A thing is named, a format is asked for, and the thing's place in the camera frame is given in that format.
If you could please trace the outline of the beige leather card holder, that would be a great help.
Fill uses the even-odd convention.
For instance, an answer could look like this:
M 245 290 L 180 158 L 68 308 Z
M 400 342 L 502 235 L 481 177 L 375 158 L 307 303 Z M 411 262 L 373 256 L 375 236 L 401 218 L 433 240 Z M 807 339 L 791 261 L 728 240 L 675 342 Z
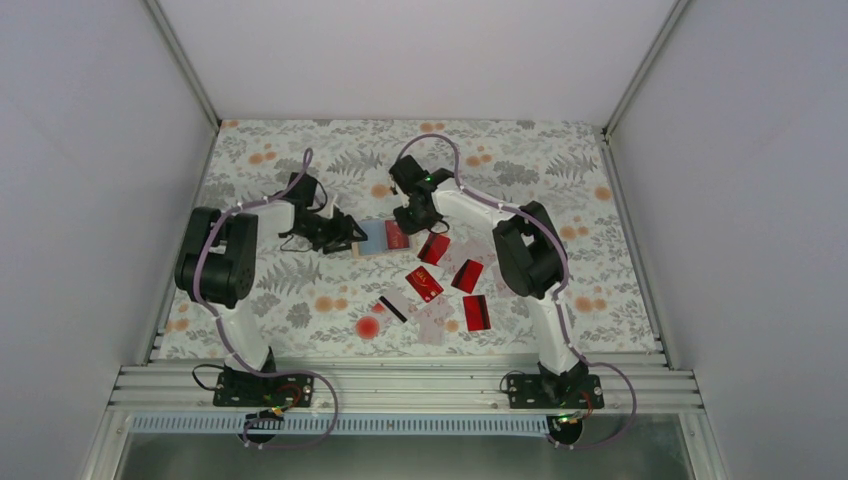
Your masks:
M 390 252 L 386 249 L 386 237 L 384 229 L 385 220 L 394 219 L 369 219 L 360 223 L 360 227 L 366 234 L 367 239 L 361 242 L 356 242 L 353 245 L 352 252 L 355 258 L 375 257 L 380 255 L 408 252 L 412 249 L 413 242 L 410 237 L 410 248 L 408 250 Z

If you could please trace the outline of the red VIP card small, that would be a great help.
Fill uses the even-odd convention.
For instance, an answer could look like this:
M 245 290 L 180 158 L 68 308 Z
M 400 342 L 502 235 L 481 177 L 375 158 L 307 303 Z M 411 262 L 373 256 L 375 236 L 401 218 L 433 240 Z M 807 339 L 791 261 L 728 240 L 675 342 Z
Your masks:
M 410 248 L 410 239 L 405 234 L 397 222 L 394 220 L 384 221 L 386 249 L 390 252 L 408 250 Z

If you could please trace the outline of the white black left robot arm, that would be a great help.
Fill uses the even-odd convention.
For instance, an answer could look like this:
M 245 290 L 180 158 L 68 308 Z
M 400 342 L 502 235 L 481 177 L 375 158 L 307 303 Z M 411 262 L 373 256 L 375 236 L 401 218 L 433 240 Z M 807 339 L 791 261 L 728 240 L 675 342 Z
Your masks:
M 248 302 L 260 242 L 299 237 L 310 250 L 331 254 L 367 240 L 365 230 L 334 200 L 316 197 L 323 190 L 312 175 L 293 173 L 282 191 L 253 209 L 239 207 L 233 214 L 206 206 L 192 210 L 174 280 L 192 302 L 210 308 L 231 355 L 219 366 L 211 392 L 232 397 L 241 393 L 252 404 L 263 405 L 278 391 L 273 350 Z

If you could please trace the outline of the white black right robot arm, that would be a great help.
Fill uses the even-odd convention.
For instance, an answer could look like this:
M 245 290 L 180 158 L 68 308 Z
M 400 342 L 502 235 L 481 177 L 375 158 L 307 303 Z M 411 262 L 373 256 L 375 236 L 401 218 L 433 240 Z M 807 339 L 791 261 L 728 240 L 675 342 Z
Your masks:
M 447 218 L 492 240 L 501 278 L 524 299 L 533 321 L 543 397 L 555 407 L 570 404 L 588 368 L 575 352 L 570 326 L 557 304 L 568 280 L 567 256 L 545 207 L 536 201 L 519 206 L 498 200 L 462 184 L 444 168 L 423 169 L 410 155 L 396 160 L 389 175 L 394 191 L 404 197 L 393 214 L 405 233 Z

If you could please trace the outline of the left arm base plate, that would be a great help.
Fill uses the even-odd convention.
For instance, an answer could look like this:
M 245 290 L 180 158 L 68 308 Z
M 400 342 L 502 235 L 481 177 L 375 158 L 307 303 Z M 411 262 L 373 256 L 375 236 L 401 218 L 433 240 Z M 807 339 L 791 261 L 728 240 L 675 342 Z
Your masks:
M 262 378 L 225 370 L 218 376 L 212 403 L 216 407 L 306 408 L 311 405 L 315 378 L 294 374 Z

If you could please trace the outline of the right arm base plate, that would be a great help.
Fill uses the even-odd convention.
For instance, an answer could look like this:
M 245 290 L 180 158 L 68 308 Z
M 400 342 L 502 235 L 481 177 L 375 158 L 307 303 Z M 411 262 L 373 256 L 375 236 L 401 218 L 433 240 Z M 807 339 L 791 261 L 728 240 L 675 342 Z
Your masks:
M 603 409 L 605 399 L 600 378 L 585 376 L 570 389 L 563 390 L 547 382 L 541 374 L 518 371 L 507 373 L 499 388 L 507 396 L 511 409 Z

